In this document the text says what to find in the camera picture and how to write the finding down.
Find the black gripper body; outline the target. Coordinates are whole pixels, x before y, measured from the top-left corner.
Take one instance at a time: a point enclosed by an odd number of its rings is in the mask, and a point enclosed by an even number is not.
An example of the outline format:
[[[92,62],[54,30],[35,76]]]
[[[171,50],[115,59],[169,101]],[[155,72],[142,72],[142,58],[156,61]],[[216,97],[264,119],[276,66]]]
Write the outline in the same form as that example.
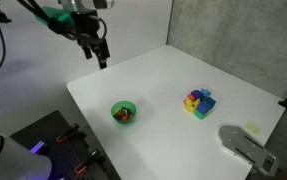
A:
[[[78,40],[77,43],[80,46],[82,42],[86,43],[91,53],[95,53],[96,56],[104,54],[109,58],[110,52],[106,41],[107,25],[102,18],[97,16],[97,12],[72,13],[71,17],[75,23],[76,33],[86,37],[85,40]]]

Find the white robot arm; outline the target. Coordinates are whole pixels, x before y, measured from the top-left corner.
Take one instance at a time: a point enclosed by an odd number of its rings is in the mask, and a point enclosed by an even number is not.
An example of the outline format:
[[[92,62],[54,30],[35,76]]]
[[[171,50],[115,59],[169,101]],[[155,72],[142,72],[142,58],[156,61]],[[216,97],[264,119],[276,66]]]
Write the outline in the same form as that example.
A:
[[[108,10],[115,0],[58,0],[59,9],[40,6],[36,0],[16,0],[49,30],[83,49],[85,57],[96,57],[101,69],[107,67],[110,52],[106,22],[98,16],[99,10]],[[0,134],[0,180],[47,180],[52,170],[51,160],[26,149],[14,139]]]

